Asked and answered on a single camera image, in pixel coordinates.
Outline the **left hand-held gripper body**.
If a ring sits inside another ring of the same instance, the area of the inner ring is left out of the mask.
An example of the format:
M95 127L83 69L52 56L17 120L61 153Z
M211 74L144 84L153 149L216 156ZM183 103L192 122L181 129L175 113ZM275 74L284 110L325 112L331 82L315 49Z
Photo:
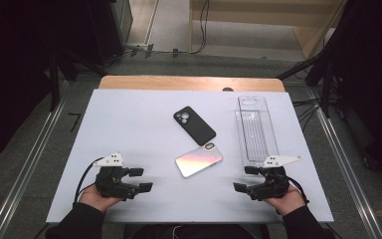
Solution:
M119 152L98 159L94 166L99 168L95 179L95 187L103 197L133 199L139 193L139 186L122 181L129 176L130 168L124 166Z

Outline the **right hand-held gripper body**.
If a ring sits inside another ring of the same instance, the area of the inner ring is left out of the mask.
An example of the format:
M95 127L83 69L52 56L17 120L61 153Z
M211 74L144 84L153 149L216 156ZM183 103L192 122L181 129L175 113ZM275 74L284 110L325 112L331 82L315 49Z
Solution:
M301 160L300 156L271 155L265 161L256 166L260 175L265 181L261 184L247 187L247 194L253 200L262 201L268 198L282 198L292 183L297 189L301 189L300 184L287 176L285 166L289 163Z

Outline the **clear plastic slotted tray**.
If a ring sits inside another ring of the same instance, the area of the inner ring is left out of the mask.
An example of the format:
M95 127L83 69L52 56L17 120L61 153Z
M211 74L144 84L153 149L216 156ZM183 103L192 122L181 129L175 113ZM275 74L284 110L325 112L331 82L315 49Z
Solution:
M235 116L244 166L262 166L267 158L279 154L270 111L264 97L238 97Z

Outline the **iridescent phone case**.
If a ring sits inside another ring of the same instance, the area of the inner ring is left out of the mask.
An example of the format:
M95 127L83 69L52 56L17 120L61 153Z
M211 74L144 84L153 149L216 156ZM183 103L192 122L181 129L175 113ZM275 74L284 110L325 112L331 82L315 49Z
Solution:
M223 155L214 143L207 143L175 159L175 163L184 178L220 162Z

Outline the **black phone case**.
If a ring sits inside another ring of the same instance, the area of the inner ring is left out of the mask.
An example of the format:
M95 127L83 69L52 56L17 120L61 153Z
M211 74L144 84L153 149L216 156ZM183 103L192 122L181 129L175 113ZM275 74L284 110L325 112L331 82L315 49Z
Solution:
M174 113L173 118L198 145L204 145L216 136L215 131L191 107Z

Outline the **person's right hand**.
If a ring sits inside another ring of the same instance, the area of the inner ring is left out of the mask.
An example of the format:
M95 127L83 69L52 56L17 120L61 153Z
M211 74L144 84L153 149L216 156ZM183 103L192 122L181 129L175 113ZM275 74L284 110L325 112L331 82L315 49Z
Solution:
M286 216L306 205L301 193L294 186L290 186L282 198L268 198L265 202L275 208L281 216Z

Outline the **person's left hand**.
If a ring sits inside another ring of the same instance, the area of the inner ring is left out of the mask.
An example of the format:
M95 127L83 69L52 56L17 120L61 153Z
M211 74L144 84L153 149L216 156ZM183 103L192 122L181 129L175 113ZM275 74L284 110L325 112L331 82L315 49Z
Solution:
M102 213L120 201L121 198L103 197L94 184L87 187L79 199L80 203L89 205Z

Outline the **white board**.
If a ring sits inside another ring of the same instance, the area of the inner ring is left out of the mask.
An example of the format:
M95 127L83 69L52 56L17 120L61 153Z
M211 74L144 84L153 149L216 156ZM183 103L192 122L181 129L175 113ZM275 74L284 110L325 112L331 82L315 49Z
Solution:
M48 221L59 222L72 209L79 183L91 184L91 162L119 152L128 167L144 169L148 193L112 206L106 219L123 223L271 223L279 221L267 203L234 189L234 182L258 184L241 160L235 110L239 92L129 91L93 92L60 180ZM184 178L175 159L197 143L173 114L191 107L216 133L223 159Z

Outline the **black metal stand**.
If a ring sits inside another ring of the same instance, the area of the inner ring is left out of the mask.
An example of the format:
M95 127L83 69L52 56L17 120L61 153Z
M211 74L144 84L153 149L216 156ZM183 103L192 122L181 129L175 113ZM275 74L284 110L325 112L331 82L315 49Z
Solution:
M283 81L296 73L306 70L307 68L309 68L309 72L304 80L307 86L315 87L319 82L322 82L319 105L325 116L328 118L333 65L331 63L329 53L326 50L320 51L308 60L296 63L290 70L279 74L277 79Z
M57 108L57 105L62 99L60 93L59 73L62 73L67 81L75 81L79 76L79 71L76 69L75 63L80 63L101 77L107 76L107 72L102 67L81 57L79 54L76 54L68 49L53 49L50 54L49 68L49 80L51 84L51 112Z

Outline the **dark curtain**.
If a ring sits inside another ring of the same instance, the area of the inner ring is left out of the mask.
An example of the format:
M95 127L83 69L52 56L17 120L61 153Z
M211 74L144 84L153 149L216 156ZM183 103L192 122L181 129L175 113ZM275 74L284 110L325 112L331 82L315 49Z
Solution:
M45 70L75 0L0 0L0 153L53 84Z
M382 0L347 0L331 41L346 120L371 169L382 169Z

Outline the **dark cabinet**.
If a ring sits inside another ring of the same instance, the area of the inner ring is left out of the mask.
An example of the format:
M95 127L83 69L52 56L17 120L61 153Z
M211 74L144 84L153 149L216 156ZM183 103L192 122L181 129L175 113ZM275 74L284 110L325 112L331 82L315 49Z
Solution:
M87 0L97 45L97 62L107 61L124 53L133 16L129 0Z

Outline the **light wooden shelf unit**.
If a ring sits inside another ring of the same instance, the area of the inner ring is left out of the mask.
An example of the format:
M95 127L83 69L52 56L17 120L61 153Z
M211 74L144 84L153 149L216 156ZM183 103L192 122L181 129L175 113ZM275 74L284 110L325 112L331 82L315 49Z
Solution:
M348 0L209 0L215 22L292 26L306 59L312 58Z

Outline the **aluminium floor rail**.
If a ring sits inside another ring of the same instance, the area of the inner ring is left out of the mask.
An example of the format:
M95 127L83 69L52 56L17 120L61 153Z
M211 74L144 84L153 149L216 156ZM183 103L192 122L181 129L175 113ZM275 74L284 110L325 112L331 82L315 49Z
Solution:
M382 229L375 212L350 164L331 119L322 110L318 110L316 114L369 239L382 239Z
M11 190L5 197L0 207L0 239L3 238L23 197L27 185L29 184L31 177L40 162L41 155L66 104L67 94L70 89L70 83L68 81L63 81L61 88L59 89L61 99L56 104L56 107L48 113L47 118L41 127L41 130L36 137L35 142L20 172L18 173L13 186L11 187Z

